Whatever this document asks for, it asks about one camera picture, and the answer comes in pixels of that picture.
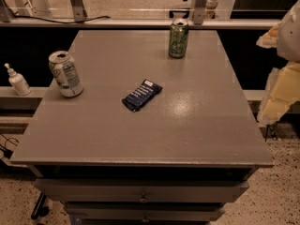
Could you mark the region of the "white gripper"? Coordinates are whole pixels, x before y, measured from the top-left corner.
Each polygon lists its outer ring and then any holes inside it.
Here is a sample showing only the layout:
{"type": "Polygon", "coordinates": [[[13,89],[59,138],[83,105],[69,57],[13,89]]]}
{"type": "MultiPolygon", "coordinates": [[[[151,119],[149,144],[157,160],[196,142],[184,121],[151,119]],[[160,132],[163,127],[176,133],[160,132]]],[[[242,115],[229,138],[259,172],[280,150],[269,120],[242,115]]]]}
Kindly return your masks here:
{"type": "Polygon", "coordinates": [[[274,67],[266,82],[257,120],[261,125],[273,125],[300,99],[300,0],[256,45],[277,48],[278,56],[294,61],[282,69],[274,67]]]}

